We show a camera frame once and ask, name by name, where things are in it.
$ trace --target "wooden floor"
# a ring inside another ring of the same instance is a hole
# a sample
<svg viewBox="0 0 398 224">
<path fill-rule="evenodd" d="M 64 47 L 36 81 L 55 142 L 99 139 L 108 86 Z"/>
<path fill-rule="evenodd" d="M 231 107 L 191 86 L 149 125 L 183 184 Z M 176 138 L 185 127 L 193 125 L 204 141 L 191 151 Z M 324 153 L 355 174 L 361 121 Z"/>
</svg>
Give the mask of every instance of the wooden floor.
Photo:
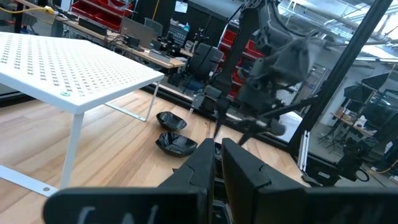
<svg viewBox="0 0 398 224">
<path fill-rule="evenodd" d="M 144 114 L 151 95 L 136 91 L 113 102 L 135 113 Z M 202 142 L 215 124 L 167 101 L 156 99 L 146 123 L 106 106 L 88 111 L 83 122 L 79 150 L 72 174 L 72 186 L 148 186 L 159 185 L 172 168 L 185 159 L 164 154 L 155 140 L 163 132 L 156 114 L 171 111 L 185 119 L 188 126 L 181 134 Z M 59 186 L 72 116 L 35 100 L 0 108 L 0 164 Z M 241 134 L 223 127 L 216 139 Z M 301 173 L 285 152 L 251 139 L 247 150 L 285 175 L 301 182 Z M 4 179 L 0 180 L 0 223 L 42 223 L 46 198 Z"/>
</svg>

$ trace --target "red shelving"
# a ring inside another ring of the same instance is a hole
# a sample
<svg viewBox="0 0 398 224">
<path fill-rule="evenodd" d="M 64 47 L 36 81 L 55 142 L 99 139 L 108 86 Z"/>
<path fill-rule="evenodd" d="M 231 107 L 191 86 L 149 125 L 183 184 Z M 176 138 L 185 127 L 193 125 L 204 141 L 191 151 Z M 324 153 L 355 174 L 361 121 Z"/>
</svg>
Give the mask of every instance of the red shelving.
<svg viewBox="0 0 398 224">
<path fill-rule="evenodd" d="M 224 36 L 221 38 L 221 43 L 218 47 L 219 50 L 224 52 L 224 57 L 221 59 L 221 62 L 219 63 L 219 68 L 222 68 L 224 66 L 224 60 L 226 56 L 229 54 L 229 51 L 231 50 L 231 46 L 236 38 L 236 33 L 233 32 L 232 30 L 227 30 L 224 33 Z M 255 59 L 259 57 L 263 57 L 264 54 L 262 54 L 260 51 L 256 49 L 256 43 L 254 43 L 253 40 L 249 40 L 244 48 L 244 52 L 242 52 L 241 57 L 239 59 L 239 62 L 236 64 L 236 69 L 232 73 L 232 88 L 230 93 L 228 94 L 231 98 L 236 98 L 238 95 L 239 90 L 241 87 L 244 85 L 244 82 L 246 81 L 246 77 L 241 78 L 238 75 L 238 70 L 242 69 L 241 64 L 243 60 L 250 60 L 250 61 L 255 61 Z"/>
<path fill-rule="evenodd" d="M 114 6 L 123 6 L 124 3 L 118 0 L 81 0 L 72 4 L 72 11 L 93 21 L 115 30 L 120 30 L 121 20 L 123 16 L 130 16 L 132 12 L 127 10 L 119 10 Z M 132 9 L 133 5 L 129 4 L 128 9 Z"/>
</svg>

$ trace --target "white table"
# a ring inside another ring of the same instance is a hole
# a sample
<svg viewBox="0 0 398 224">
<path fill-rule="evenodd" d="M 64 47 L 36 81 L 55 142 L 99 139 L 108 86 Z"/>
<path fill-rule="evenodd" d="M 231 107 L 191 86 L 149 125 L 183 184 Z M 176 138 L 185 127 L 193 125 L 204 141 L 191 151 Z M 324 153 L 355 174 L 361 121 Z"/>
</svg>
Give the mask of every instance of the white table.
<svg viewBox="0 0 398 224">
<path fill-rule="evenodd" d="M 0 32 L 0 83 L 73 114 L 61 189 L 70 181 L 84 113 L 105 104 L 146 121 L 163 77 L 86 40 Z M 107 103 L 153 82 L 157 87 L 146 117 Z M 5 166 L 0 178 L 45 196 L 58 190 Z"/>
</svg>

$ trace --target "perforated tabletop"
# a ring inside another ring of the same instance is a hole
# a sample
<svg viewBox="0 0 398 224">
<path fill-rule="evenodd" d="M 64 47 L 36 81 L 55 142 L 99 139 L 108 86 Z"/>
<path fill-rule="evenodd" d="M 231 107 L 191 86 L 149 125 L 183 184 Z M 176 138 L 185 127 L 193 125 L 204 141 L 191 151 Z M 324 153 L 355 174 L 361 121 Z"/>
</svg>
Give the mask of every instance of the perforated tabletop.
<svg viewBox="0 0 398 224">
<path fill-rule="evenodd" d="M 163 77 L 87 40 L 0 32 L 0 83 L 73 114 Z"/>
</svg>

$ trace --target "black bowl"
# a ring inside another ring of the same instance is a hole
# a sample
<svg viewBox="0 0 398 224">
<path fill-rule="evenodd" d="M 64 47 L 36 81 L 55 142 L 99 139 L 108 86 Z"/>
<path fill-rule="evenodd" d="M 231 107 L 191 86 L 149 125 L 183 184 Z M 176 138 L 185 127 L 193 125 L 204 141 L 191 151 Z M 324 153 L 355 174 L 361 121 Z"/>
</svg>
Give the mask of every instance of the black bowl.
<svg viewBox="0 0 398 224">
<path fill-rule="evenodd" d="M 156 118 L 161 127 L 168 131 L 179 131 L 187 126 L 187 122 L 169 111 L 158 113 Z"/>
<path fill-rule="evenodd" d="M 166 154 L 175 157 L 189 156 L 197 148 L 198 143 L 181 134 L 165 132 L 160 134 L 156 145 Z"/>
</svg>

